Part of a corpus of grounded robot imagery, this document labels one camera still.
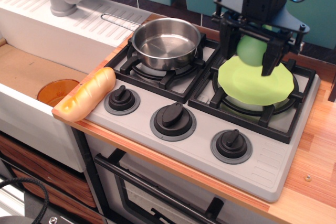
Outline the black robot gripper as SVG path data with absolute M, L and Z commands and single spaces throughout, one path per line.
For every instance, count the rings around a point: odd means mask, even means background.
M 286 9 L 286 2 L 300 3 L 305 0 L 213 0 L 216 11 L 212 15 L 215 21 L 220 21 L 220 46 L 224 59 L 230 59 L 237 49 L 240 41 L 239 27 L 224 19 L 222 8 L 228 10 L 234 17 L 243 18 L 248 22 L 277 27 L 281 31 L 297 34 L 296 38 L 285 40 L 272 37 L 267 42 L 267 48 L 262 61 L 262 76 L 272 74 L 274 68 L 279 66 L 285 54 L 291 49 L 300 51 L 304 34 L 308 32 L 308 26 L 293 17 Z

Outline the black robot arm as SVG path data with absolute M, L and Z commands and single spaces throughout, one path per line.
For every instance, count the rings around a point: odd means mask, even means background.
M 267 44 L 263 54 L 262 76 L 270 75 L 289 52 L 298 54 L 310 30 L 286 8 L 291 0 L 213 0 L 212 20 L 219 25 L 222 55 L 230 59 L 242 35 Z

